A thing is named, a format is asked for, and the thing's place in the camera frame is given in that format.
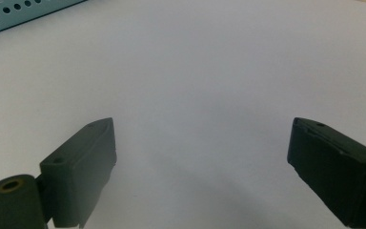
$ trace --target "blue perforated tray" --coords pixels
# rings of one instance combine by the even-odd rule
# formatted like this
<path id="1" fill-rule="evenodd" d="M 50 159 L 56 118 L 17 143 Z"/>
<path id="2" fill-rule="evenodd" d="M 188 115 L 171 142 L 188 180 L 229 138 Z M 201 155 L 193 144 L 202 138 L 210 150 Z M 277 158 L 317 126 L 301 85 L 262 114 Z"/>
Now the blue perforated tray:
<path id="1" fill-rule="evenodd" d="M 0 31 L 86 0 L 0 0 Z"/>

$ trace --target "black plastic part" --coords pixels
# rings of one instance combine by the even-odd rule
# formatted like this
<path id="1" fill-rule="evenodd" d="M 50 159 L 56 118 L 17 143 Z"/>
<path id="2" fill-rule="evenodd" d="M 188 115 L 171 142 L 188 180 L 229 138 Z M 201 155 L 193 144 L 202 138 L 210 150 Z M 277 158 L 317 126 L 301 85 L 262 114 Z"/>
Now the black plastic part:
<path id="1" fill-rule="evenodd" d="M 19 175 L 0 181 L 0 229 L 45 229 L 34 177 Z"/>
<path id="2" fill-rule="evenodd" d="M 40 163 L 55 227 L 84 226 L 116 162 L 111 118 L 86 125 Z"/>
<path id="3" fill-rule="evenodd" d="M 305 118 L 293 123 L 288 162 L 345 226 L 366 228 L 366 147 Z"/>

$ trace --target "white surface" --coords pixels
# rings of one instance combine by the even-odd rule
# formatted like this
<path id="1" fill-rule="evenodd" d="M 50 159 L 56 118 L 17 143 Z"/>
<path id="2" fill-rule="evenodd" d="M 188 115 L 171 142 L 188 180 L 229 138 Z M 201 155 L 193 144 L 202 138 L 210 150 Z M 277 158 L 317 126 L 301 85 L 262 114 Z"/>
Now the white surface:
<path id="1" fill-rule="evenodd" d="M 0 179 L 108 116 L 86 228 L 344 228 L 286 155 L 295 116 L 366 145 L 366 3 L 97 0 L 0 32 Z"/>

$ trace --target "round hole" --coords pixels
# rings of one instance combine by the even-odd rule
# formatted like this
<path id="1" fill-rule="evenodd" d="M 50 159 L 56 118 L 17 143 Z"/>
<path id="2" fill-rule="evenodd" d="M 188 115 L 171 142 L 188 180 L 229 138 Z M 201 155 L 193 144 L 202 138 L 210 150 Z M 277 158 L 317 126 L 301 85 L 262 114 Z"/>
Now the round hole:
<path id="1" fill-rule="evenodd" d="M 62 163 L 64 162 L 64 158 L 62 157 L 57 157 L 55 160 L 54 160 L 54 163 Z"/>
<path id="2" fill-rule="evenodd" d="M 10 9 L 9 8 L 3 8 L 3 12 L 4 13 L 10 13 Z"/>
<path id="3" fill-rule="evenodd" d="M 0 185 L 0 193 L 6 194 L 18 189 L 23 184 L 23 179 L 11 179 Z"/>

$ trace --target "gray plastic basket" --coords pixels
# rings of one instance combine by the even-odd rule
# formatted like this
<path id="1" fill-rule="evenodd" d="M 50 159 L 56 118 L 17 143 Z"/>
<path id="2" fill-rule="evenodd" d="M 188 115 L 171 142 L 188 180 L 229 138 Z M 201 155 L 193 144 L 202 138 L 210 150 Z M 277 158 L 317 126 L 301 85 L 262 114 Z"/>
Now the gray plastic basket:
<path id="1" fill-rule="evenodd" d="M 0 31 L 86 0 L 0 0 Z"/>

